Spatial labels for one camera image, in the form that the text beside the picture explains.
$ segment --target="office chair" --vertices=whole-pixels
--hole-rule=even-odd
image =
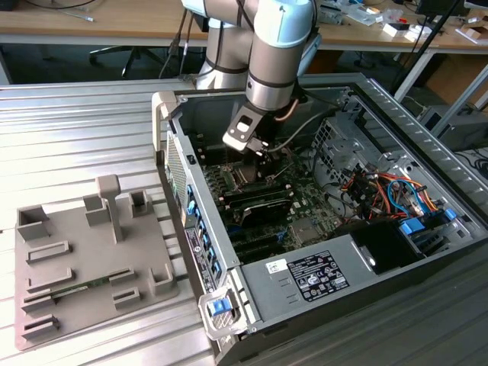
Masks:
[[[150,59],[156,61],[159,65],[164,65],[165,61],[157,56],[155,53],[149,50],[149,47],[138,47],[138,46],[114,46],[114,47],[107,47],[102,48],[101,50],[91,51],[90,52],[90,63],[92,65],[97,65],[97,56],[106,55],[108,53],[116,53],[116,52],[123,52],[123,51],[130,51],[129,59],[125,64],[124,69],[122,70],[122,77],[126,78],[127,73],[130,71],[132,64],[135,59],[140,59],[141,55],[146,55]]]

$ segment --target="warning label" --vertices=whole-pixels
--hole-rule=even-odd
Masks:
[[[303,298],[309,302],[349,287],[328,250],[290,262],[288,268]]]

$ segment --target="floor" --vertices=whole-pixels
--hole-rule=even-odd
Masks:
[[[129,52],[102,55],[97,58],[96,64],[91,64],[89,53],[101,48],[104,47],[49,45],[44,48],[49,56],[47,59],[43,59],[41,47],[38,45],[7,44],[2,50],[14,84],[121,80],[122,69],[128,60]],[[163,59],[167,57],[166,48],[152,51]],[[203,51],[201,48],[191,50],[185,60],[184,73],[198,72],[205,57]],[[181,53],[179,56],[170,60],[163,78],[174,78],[178,75]],[[362,72],[367,77],[378,80],[385,88],[389,88],[401,67],[393,59],[394,56],[393,53],[347,51],[340,57],[335,71]],[[134,61],[127,78],[157,79],[160,69],[158,63],[142,56]],[[443,104],[442,100],[427,88],[413,88],[409,96],[415,98],[416,102],[406,98],[403,103],[414,115],[422,112],[421,104]]]

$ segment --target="metal table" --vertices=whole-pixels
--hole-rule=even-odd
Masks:
[[[354,74],[334,77],[357,78]],[[310,81],[302,80],[304,85]],[[0,230],[4,230],[0,233],[0,363],[214,364],[151,144],[152,93],[185,87],[176,81],[141,81],[0,89]],[[396,112],[397,119],[408,113]],[[109,173],[120,176],[123,191],[146,188],[157,203],[181,293],[18,351],[13,328],[15,208],[44,204],[53,212],[81,206],[79,197],[95,189],[92,179]],[[486,364],[487,299],[488,246],[484,246],[417,286],[300,335],[246,364]]]
[[[100,82],[0,90],[0,360],[12,364],[212,365],[188,273],[153,161],[151,95],[178,81]],[[155,204],[180,294],[24,352],[14,346],[15,208],[82,206],[97,175]]]

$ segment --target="wooden desk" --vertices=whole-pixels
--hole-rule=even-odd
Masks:
[[[401,8],[411,23],[422,18],[402,5],[395,5],[391,0],[377,7]],[[0,43],[168,46],[183,14],[180,0],[99,0],[90,9],[88,14],[95,19],[94,22],[35,8],[21,0],[15,11],[0,12]],[[480,47],[466,40],[455,32],[455,26],[448,25],[445,28],[445,33],[434,39],[432,46],[395,94],[397,99],[403,98],[435,53],[488,54],[488,47]],[[183,29],[184,39],[186,26]],[[320,33],[323,37],[320,46],[322,50],[396,53],[410,52],[413,46],[412,42],[403,37],[385,34],[379,24],[366,27],[349,18],[345,18],[342,26],[321,24]],[[205,46],[206,39],[207,35],[194,24],[191,45]]]

